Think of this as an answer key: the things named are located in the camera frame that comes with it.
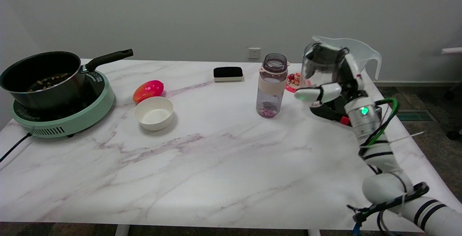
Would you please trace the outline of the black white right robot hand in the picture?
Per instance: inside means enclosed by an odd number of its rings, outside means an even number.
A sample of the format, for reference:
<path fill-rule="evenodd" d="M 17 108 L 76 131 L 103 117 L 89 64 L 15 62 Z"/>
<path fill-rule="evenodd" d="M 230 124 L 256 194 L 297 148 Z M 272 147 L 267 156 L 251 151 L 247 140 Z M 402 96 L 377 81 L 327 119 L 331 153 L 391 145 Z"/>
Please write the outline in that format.
<path fill-rule="evenodd" d="M 301 82 L 295 97 L 312 108 L 343 98 L 345 112 L 370 115 L 372 102 L 348 47 L 313 42 L 302 55 Z"/>

